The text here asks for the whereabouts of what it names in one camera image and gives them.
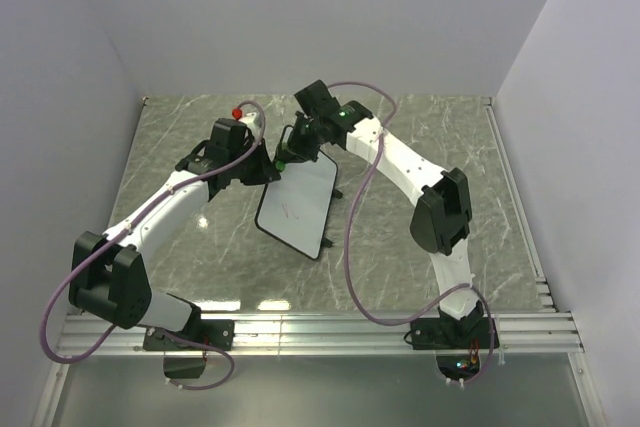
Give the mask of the aluminium rail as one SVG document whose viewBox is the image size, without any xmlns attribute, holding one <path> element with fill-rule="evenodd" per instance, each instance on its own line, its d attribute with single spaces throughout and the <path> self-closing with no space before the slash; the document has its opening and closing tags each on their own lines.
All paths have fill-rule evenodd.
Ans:
<svg viewBox="0 0 640 427">
<path fill-rule="evenodd" d="M 408 326 L 385 327 L 353 313 L 333 314 L 211 314 L 211 319 L 235 322 L 230 354 L 233 356 L 364 356 L 446 354 L 413 351 L 403 340 Z M 498 353 L 579 353 L 584 348 L 571 314 L 497 314 Z M 86 351 L 106 331 L 108 324 L 90 316 L 69 316 L 62 328 L 57 351 L 76 356 Z M 116 328 L 95 356 L 198 356 L 197 350 L 145 351 L 145 329 Z"/>
<path fill-rule="evenodd" d="M 507 150 L 499 130 L 497 118 L 494 112 L 493 97 L 482 97 L 482 104 L 484 106 L 486 116 L 489 122 L 489 126 L 496 143 L 498 155 L 500 158 L 502 170 L 506 178 L 509 194 L 513 203 L 516 218 L 519 225 L 519 231 L 526 247 L 526 253 L 529 259 L 529 264 L 532 268 L 533 275 L 535 277 L 535 285 L 537 290 L 537 297 L 542 304 L 543 312 L 558 312 L 558 307 L 553 299 L 546 275 L 543 271 L 543 267 L 539 258 L 539 254 L 533 239 L 531 228 L 528 223 L 524 205 L 518 190 L 516 179 L 513 174 L 511 164 L 509 162 Z"/>
</svg>

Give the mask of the green whiteboard eraser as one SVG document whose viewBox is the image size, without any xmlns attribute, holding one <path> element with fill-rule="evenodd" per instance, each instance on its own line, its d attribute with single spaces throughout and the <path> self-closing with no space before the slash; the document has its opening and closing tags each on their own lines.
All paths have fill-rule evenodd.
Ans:
<svg viewBox="0 0 640 427">
<path fill-rule="evenodd" d="M 277 146 L 273 159 L 274 167 L 277 171 L 283 172 L 286 169 L 286 157 L 287 151 L 285 145 L 281 143 Z"/>
</svg>

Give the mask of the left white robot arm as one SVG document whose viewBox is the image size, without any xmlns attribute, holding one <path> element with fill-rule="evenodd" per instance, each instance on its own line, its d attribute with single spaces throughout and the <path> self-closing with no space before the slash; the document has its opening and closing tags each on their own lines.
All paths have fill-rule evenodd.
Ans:
<svg viewBox="0 0 640 427">
<path fill-rule="evenodd" d="M 145 263 L 175 229 L 232 181 L 255 186 L 279 177 L 264 141 L 201 142 L 133 213 L 102 234 L 85 232 L 77 239 L 69 302 L 123 329 L 143 325 L 167 330 L 180 349 L 196 346 L 203 328 L 200 308 L 152 288 Z"/>
</svg>

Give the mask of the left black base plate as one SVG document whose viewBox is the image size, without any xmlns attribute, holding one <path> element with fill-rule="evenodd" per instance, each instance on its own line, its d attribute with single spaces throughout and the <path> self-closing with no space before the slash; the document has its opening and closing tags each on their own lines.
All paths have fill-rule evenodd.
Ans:
<svg viewBox="0 0 640 427">
<path fill-rule="evenodd" d="M 233 344 L 235 322 L 230 319 L 200 319 L 189 321 L 181 331 L 148 328 L 143 350 L 173 352 L 196 350 L 192 343 L 230 351 Z"/>
</svg>

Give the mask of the white board black frame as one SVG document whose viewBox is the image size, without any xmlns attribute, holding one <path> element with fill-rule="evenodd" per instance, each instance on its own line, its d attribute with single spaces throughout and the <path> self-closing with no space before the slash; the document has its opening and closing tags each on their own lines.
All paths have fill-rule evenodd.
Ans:
<svg viewBox="0 0 640 427">
<path fill-rule="evenodd" d="M 258 230 L 311 260 L 333 246 L 326 237 L 337 189 L 338 166 L 324 152 L 315 161 L 290 163 L 281 179 L 264 187 L 254 223 Z"/>
</svg>

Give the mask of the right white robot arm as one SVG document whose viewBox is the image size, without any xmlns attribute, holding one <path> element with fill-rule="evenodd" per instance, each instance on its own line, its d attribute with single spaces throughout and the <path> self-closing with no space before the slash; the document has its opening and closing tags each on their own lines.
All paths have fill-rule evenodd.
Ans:
<svg viewBox="0 0 640 427">
<path fill-rule="evenodd" d="M 487 313 L 475 291 L 468 253 L 472 220 L 466 174 L 431 163 L 392 135 L 388 120 L 379 119 L 358 101 L 340 103 L 329 93 L 316 97 L 297 94 L 300 106 L 289 138 L 276 150 L 280 164 L 311 161 L 321 146 L 332 144 L 369 165 L 350 205 L 344 230 L 343 268 L 347 290 L 357 310 L 369 321 L 391 326 L 393 320 L 369 312 L 356 295 L 351 276 L 351 234 L 356 210 L 375 173 L 381 173 L 413 206 L 409 231 L 431 260 L 439 295 L 431 302 L 442 319 L 444 340 L 466 345 L 477 332 L 477 322 Z"/>
</svg>

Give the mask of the aluminium right side rail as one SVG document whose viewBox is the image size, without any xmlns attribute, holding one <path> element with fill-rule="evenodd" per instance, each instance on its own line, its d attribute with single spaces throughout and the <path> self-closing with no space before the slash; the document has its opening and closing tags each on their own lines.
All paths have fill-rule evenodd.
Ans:
<svg viewBox="0 0 640 427">
<path fill-rule="evenodd" d="M 509 162 L 507 150 L 499 130 L 497 118 L 494 112 L 493 97 L 482 97 L 482 104 L 484 106 L 486 116 L 489 122 L 489 126 L 496 143 L 498 155 L 500 158 L 502 170 L 506 178 L 509 194 L 513 203 L 516 218 L 519 225 L 519 231 L 526 247 L 526 253 L 529 259 L 529 264 L 532 268 L 533 275 L 535 277 L 535 285 L 537 290 L 537 297 L 542 304 L 543 312 L 558 312 L 558 307 L 553 299 L 546 275 L 543 271 L 543 267 L 539 258 L 539 254 L 533 239 L 531 228 L 528 223 L 524 205 L 518 190 L 516 179 L 513 174 L 511 164 Z"/>
</svg>

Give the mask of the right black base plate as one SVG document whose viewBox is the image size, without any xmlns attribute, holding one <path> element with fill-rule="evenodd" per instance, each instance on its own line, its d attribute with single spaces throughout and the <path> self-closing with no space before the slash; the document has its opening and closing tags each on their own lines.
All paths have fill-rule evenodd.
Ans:
<svg viewBox="0 0 640 427">
<path fill-rule="evenodd" d="M 496 326 L 483 317 L 467 325 L 444 317 L 424 317 L 410 323 L 403 340 L 414 350 L 469 350 L 497 348 L 500 340 Z"/>
</svg>

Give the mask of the aluminium front rail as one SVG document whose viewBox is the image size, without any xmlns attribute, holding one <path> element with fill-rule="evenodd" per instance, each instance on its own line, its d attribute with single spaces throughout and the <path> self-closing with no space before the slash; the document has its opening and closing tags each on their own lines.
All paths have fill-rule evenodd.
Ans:
<svg viewBox="0 0 640 427">
<path fill-rule="evenodd" d="M 233 356 L 364 356 L 446 354 L 413 351 L 403 340 L 408 326 L 385 327 L 353 313 L 333 314 L 211 314 L 211 319 L 235 322 L 230 354 Z M 498 353 L 579 353 L 584 348 L 571 314 L 497 314 Z M 108 324 L 90 316 L 69 316 L 62 328 L 57 351 L 76 356 L 86 351 L 106 331 Z M 197 350 L 145 351 L 145 329 L 116 328 L 95 356 L 198 356 Z"/>
</svg>

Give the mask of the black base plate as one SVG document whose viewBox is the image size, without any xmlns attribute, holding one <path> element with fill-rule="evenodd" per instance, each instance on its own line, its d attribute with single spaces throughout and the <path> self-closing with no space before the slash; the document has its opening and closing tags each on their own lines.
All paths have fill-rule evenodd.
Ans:
<svg viewBox="0 0 640 427">
<path fill-rule="evenodd" d="M 143 350 L 173 352 L 196 350 L 192 343 L 230 351 L 233 344 L 235 322 L 230 319 L 200 319 L 189 321 L 181 331 L 148 328 Z"/>
<path fill-rule="evenodd" d="M 496 326 L 483 317 L 467 325 L 444 317 L 424 317 L 410 323 L 403 340 L 414 350 L 469 350 L 497 348 L 500 340 Z"/>
</svg>

